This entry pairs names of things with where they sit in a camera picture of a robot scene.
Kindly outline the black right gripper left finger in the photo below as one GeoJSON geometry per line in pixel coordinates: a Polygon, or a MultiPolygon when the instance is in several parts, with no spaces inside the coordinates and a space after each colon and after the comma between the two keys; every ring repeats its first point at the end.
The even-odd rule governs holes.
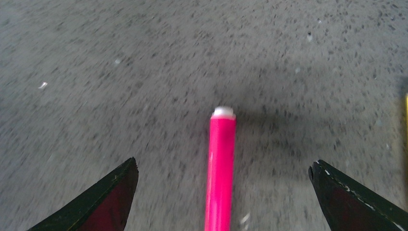
{"type": "Polygon", "coordinates": [[[138,184],[134,157],[86,189],[32,231],[123,231],[138,184]]]}

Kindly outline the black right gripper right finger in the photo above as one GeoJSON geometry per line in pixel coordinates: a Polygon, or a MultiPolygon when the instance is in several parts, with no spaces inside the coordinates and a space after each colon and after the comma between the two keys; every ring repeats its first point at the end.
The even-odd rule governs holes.
{"type": "Polygon", "coordinates": [[[408,214],[323,160],[309,179],[332,231],[406,231],[408,214]]]}

